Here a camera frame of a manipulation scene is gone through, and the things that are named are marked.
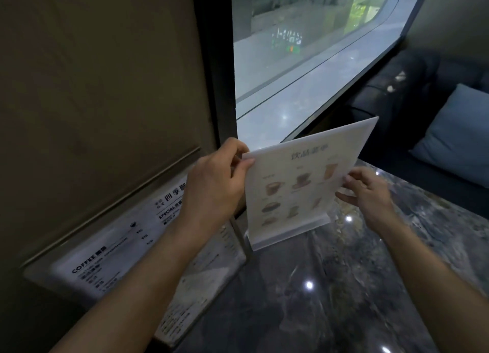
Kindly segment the person's right hand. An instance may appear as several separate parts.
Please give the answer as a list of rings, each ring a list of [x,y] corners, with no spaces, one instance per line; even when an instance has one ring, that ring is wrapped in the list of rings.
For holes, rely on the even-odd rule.
[[[384,236],[400,223],[387,183],[372,169],[352,168],[343,178],[342,188],[357,193],[367,226],[379,236]]]

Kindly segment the person's left hand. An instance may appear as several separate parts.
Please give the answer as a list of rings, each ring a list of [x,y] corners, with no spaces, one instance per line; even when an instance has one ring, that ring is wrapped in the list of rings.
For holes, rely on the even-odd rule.
[[[178,220],[191,236],[206,240],[231,218],[245,192],[234,186],[234,168],[247,152],[245,143],[229,138],[188,173]]]

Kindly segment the white acrylic menu stand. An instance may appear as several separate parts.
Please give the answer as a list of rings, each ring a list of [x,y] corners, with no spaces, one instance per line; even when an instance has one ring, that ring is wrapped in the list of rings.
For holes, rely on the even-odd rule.
[[[379,117],[243,154],[253,251],[330,223],[328,210]]]

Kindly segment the person's right forearm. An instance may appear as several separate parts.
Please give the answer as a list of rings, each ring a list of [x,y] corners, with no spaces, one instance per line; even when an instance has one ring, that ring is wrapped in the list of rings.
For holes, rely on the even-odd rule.
[[[489,353],[489,299],[456,274],[396,214],[370,227],[387,245],[440,353]]]

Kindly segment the person's left forearm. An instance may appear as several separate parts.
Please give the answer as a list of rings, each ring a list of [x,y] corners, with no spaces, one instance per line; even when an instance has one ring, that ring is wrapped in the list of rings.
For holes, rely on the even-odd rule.
[[[180,214],[49,353],[144,353],[186,268],[228,220]]]

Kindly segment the dark sofa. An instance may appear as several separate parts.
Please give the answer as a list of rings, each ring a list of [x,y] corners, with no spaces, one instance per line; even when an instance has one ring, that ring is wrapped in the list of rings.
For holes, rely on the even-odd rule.
[[[404,71],[406,80],[396,82]],[[489,94],[489,65],[406,49],[392,57],[347,102],[348,123],[378,116],[360,159],[489,219],[489,188],[424,163],[410,150],[425,135],[457,84]],[[396,91],[388,93],[387,86]]]

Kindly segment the glass window pane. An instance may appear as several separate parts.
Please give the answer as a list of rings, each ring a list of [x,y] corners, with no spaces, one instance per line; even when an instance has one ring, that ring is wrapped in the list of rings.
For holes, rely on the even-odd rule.
[[[293,139],[391,50],[423,0],[231,0],[238,138]]]

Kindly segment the blue cushion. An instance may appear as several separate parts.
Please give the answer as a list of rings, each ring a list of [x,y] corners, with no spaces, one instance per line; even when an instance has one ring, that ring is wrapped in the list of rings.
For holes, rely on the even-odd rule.
[[[489,94],[457,84],[410,154],[489,188]]]

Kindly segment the large laminated menu sheet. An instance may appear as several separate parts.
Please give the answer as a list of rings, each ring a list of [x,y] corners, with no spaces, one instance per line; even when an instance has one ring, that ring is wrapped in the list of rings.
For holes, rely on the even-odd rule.
[[[25,268],[24,276],[62,298],[90,308],[155,245],[180,213],[187,172],[158,178]],[[247,261],[229,220],[192,260],[155,339],[174,349]]]

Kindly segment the dark window frame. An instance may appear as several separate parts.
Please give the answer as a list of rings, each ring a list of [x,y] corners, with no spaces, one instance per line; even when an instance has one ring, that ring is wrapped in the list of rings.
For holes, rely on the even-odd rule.
[[[388,0],[365,27],[238,102],[231,0],[194,0],[217,146],[237,137],[251,150],[292,140],[405,38],[424,0]]]

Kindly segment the metal wall trim strip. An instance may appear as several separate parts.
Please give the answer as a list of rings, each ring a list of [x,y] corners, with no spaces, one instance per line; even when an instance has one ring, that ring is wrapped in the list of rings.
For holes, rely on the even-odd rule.
[[[201,151],[201,146],[195,146],[193,149],[190,149],[188,152],[183,154],[180,158],[178,158],[173,163],[169,164],[167,167],[165,167],[164,169],[162,169],[161,171],[159,171],[158,173],[156,173],[155,175],[153,175],[152,177],[150,177],[149,179],[144,181],[142,184],[140,184],[139,186],[137,186],[133,190],[129,191],[125,195],[121,196],[119,199],[117,199],[116,201],[114,201],[113,203],[108,205],[106,208],[99,211],[97,214],[95,214],[91,218],[87,219],[86,221],[84,221],[80,225],[76,226],[71,231],[69,231],[66,234],[64,234],[63,236],[61,236],[60,238],[52,241],[49,245],[45,246],[42,250],[38,251],[37,253],[35,253],[30,258],[26,259],[23,263],[21,263],[21,265],[18,266],[18,269],[27,267],[28,265],[37,261],[40,257],[44,256],[49,251],[52,251],[54,248],[56,248],[58,246],[61,246],[67,240],[73,238],[75,235],[82,232],[83,230],[88,228],[90,225],[101,220],[101,218],[104,218],[105,216],[107,216],[108,214],[110,214],[111,212],[116,210],[117,208],[121,207],[123,204],[125,204],[126,202],[131,200],[133,197],[135,197],[136,195],[143,192],[143,190],[147,189],[148,187],[152,187],[156,183],[164,184],[164,183],[168,182],[170,179],[172,179],[173,177],[175,177],[179,173],[179,171],[178,171],[176,173],[170,174],[176,166],[179,166],[183,162],[186,162],[187,163],[186,167],[189,167],[191,158],[195,154],[199,154],[200,151]]]

